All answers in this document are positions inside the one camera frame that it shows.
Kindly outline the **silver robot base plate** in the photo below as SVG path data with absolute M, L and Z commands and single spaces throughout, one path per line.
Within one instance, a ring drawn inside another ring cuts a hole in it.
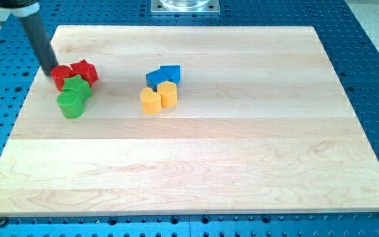
M 220 13 L 219 0 L 151 0 L 151 14 Z

